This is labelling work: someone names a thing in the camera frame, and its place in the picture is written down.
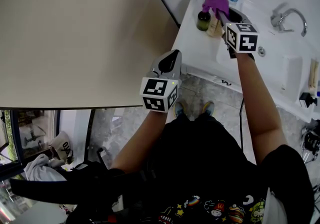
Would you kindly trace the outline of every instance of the tiled floor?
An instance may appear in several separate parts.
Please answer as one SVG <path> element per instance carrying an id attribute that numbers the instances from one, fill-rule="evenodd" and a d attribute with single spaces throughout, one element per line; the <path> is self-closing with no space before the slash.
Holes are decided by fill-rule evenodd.
<path id="1" fill-rule="evenodd" d="M 214 101 L 214 117 L 221 122 L 226 130 L 240 145 L 239 110 L 242 94 L 212 82 L 192 75 L 182 76 L 182 85 L 179 90 L 180 99 L 187 104 L 187 116 L 194 120 L 202 110 L 204 103 Z M 291 147 L 301 153 L 301 130 L 305 123 L 279 108 L 282 126 L 287 141 Z M 114 158 L 131 136 L 138 129 L 148 114 L 143 107 L 126 107 L 97 109 L 92 125 L 90 156 L 95 156 L 99 147 L 105 147 Z M 174 119 L 172 109 L 167 122 Z M 245 113 L 242 112 L 243 151 L 247 159 L 255 163 L 251 137 Z M 313 185 L 320 182 L 320 159 L 307 164 L 307 169 Z"/>

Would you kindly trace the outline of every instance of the chrome faucet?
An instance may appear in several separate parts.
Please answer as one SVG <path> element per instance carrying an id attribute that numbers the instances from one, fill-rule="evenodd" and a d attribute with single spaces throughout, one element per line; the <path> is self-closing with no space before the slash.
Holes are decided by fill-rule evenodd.
<path id="1" fill-rule="evenodd" d="M 296 13 L 300 16 L 300 18 L 302 19 L 303 22 L 303 30 L 301 32 L 301 36 L 305 36 L 308 30 L 308 26 L 307 26 L 307 21 L 305 19 L 305 17 L 303 16 L 303 14 L 298 11 L 295 8 L 290 8 L 288 10 L 286 10 L 284 13 L 280 13 L 279 10 L 282 9 L 284 6 L 286 6 L 287 3 L 284 2 L 282 4 L 280 4 L 276 9 L 274 9 L 272 11 L 272 16 L 271 16 L 271 24 L 272 26 L 274 26 L 275 28 L 278 28 L 280 33 L 285 33 L 285 32 L 293 32 L 293 29 L 285 29 L 284 25 L 283 25 L 283 21 L 285 20 L 285 18 L 292 13 Z"/>

